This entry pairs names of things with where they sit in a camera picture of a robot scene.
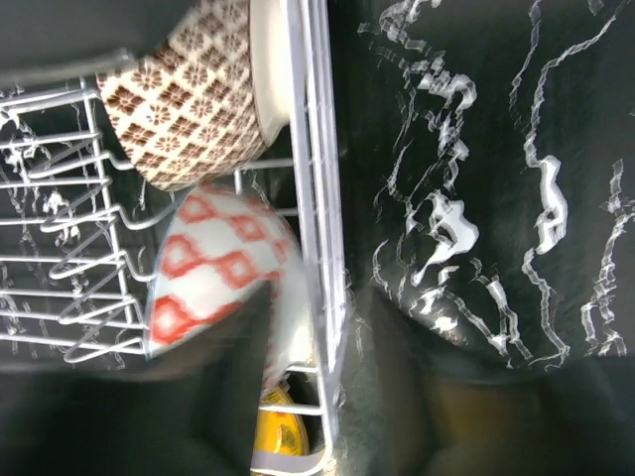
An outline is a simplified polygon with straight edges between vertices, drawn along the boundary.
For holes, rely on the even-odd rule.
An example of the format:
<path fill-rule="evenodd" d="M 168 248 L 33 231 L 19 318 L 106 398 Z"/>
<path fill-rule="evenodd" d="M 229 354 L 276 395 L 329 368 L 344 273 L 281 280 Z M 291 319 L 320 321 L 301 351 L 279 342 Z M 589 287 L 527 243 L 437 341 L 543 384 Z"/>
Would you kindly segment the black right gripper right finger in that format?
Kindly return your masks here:
<path fill-rule="evenodd" d="M 525 376 L 424 329 L 377 288 L 342 376 L 346 475 L 630 475 L 634 361 Z"/>

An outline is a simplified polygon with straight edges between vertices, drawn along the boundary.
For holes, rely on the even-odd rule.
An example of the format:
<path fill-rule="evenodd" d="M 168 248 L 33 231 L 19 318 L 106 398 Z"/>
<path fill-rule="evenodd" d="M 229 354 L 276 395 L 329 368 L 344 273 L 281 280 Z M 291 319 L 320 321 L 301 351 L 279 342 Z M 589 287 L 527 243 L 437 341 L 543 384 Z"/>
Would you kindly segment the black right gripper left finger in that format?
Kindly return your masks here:
<path fill-rule="evenodd" d="M 5 475 L 246 475 L 273 286 L 216 324 L 120 371 L 1 364 Z"/>

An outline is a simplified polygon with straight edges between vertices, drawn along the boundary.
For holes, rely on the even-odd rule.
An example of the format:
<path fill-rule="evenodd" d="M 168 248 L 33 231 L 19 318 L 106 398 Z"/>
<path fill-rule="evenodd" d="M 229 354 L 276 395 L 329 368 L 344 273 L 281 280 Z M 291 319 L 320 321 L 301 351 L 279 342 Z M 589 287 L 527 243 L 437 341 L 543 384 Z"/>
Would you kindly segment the yellow patterned plate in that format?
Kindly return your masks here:
<path fill-rule="evenodd" d="M 303 419 L 295 414 L 260 410 L 254 449 L 294 456 L 308 455 L 310 445 Z"/>

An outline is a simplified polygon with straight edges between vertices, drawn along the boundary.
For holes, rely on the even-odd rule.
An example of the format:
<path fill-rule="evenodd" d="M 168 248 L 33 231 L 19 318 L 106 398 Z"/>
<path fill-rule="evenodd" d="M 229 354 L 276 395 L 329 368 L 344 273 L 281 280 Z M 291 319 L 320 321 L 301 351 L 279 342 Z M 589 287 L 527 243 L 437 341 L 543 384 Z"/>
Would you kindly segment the blue triangle patterned bowl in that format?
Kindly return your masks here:
<path fill-rule="evenodd" d="M 152 357 L 183 343 L 238 307 L 259 282 L 272 283 L 265 391 L 310 360 L 313 324 L 307 269 L 287 221 L 262 200 L 202 183 L 168 228 L 147 301 Z"/>

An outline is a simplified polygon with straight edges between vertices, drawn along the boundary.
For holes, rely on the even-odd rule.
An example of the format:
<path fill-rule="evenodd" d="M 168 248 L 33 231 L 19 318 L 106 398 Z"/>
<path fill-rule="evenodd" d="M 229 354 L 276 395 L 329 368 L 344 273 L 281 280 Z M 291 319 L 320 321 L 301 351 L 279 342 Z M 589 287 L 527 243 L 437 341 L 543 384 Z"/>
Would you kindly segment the white wire dish rack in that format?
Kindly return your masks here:
<path fill-rule="evenodd" d="M 152 357 L 147 301 L 171 222 L 211 182 L 262 200 L 296 236 L 313 324 L 259 411 L 300 416 L 310 452 L 253 448 L 246 475 L 317 475 L 333 452 L 336 354 L 346 318 L 325 5 L 278 1 L 289 29 L 290 122 L 258 159 L 177 190 L 130 163 L 96 79 L 134 66 L 200 1 L 5 1 L 1 5 L 1 364 L 120 371 Z"/>

